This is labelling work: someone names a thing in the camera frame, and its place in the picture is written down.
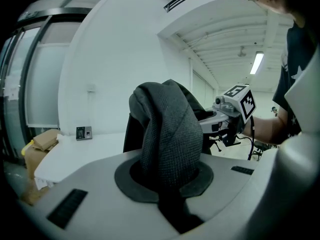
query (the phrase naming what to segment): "black cable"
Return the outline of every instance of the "black cable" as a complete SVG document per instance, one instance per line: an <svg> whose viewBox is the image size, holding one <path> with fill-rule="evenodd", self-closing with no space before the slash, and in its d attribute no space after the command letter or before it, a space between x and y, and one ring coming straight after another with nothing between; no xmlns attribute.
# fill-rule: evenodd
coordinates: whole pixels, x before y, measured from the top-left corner
<svg viewBox="0 0 320 240"><path fill-rule="evenodd" d="M238 140L243 140L243 139L248 139L250 142L251 142L251 144L253 143L252 142L252 140L251 140L251 138L249 138L249 137L243 137L243 138L239 138L238 136L235 136Z"/></svg>
<svg viewBox="0 0 320 240"><path fill-rule="evenodd" d="M251 150L248 156L248 160L251 160L252 152L254 151L254 142L255 142L255 122L254 122L254 117L250 117L251 121L251 136L252 136L252 142L251 142Z"/></svg>
<svg viewBox="0 0 320 240"><path fill-rule="evenodd" d="M252 135L252 139L249 138L249 137L239 138L237 135L235 136L239 140L248 139L251 142L251 149L250 149L250 153L249 153L249 156L248 156L248 160L251 160L251 156L252 156L252 153L254 151L254 142L255 142L255 122L254 122L253 116L251 116L250 120L251 120L251 135Z"/></svg>

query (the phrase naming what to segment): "curved white wall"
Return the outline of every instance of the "curved white wall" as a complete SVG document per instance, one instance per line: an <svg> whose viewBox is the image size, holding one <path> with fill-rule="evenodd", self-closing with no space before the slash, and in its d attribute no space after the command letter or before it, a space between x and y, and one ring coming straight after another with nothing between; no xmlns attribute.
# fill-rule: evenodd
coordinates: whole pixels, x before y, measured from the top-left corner
<svg viewBox="0 0 320 240"><path fill-rule="evenodd" d="M173 78L191 87L188 57L155 30L167 3L101 0L88 14L60 77L58 113L64 134L75 135L76 127L87 125L94 135L125 132L129 97L144 82ZM88 93L92 86L95 92Z"/></svg>

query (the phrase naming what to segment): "white table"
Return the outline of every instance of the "white table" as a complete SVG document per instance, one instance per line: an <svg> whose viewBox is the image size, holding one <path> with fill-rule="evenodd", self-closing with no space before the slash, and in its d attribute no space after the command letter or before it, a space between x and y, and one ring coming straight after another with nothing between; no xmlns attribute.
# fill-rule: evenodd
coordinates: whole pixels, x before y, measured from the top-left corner
<svg viewBox="0 0 320 240"><path fill-rule="evenodd" d="M93 139L78 141L75 136L63 136L41 161L34 176L58 183L90 162L121 154L125 135L125 132L94 135Z"/></svg>

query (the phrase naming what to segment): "glass window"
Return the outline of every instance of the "glass window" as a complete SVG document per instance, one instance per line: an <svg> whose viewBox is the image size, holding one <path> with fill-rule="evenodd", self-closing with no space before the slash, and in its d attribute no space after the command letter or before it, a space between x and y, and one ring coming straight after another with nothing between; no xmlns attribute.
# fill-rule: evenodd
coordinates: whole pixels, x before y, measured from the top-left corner
<svg viewBox="0 0 320 240"><path fill-rule="evenodd" d="M58 127L58 90L69 44L80 22L52 23L38 43L25 89L26 122L30 128Z"/></svg>
<svg viewBox="0 0 320 240"><path fill-rule="evenodd" d="M19 88L22 68L29 48L39 27L22 33L11 55L7 76L4 82L4 122L10 145L14 154L19 157L26 145L19 117Z"/></svg>
<svg viewBox="0 0 320 240"><path fill-rule="evenodd" d="M58 127L59 81L68 48L68 43L39 44L34 51L25 93L29 127Z"/></svg>
<svg viewBox="0 0 320 240"><path fill-rule="evenodd" d="M77 29L79 22L56 22L50 24L43 38L41 44L53 43L71 43Z"/></svg>
<svg viewBox="0 0 320 240"><path fill-rule="evenodd" d="M9 38L4 42L3 48L2 48L1 53L0 53L0 66L1 66L1 68L2 68L2 64L3 64L4 60L5 60L5 55L7 54L7 51L9 49L9 45L11 44L11 41L13 39L15 39L15 37Z"/></svg>

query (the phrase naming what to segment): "fluorescent light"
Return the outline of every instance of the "fluorescent light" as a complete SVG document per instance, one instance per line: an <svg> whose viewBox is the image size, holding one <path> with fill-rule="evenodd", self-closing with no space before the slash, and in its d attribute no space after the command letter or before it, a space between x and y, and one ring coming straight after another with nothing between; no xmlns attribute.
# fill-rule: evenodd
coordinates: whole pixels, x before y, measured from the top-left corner
<svg viewBox="0 0 320 240"><path fill-rule="evenodd" d="M256 53L255 60L254 60L250 75L254 75L257 72L264 56L265 56L265 54L263 52Z"/></svg>

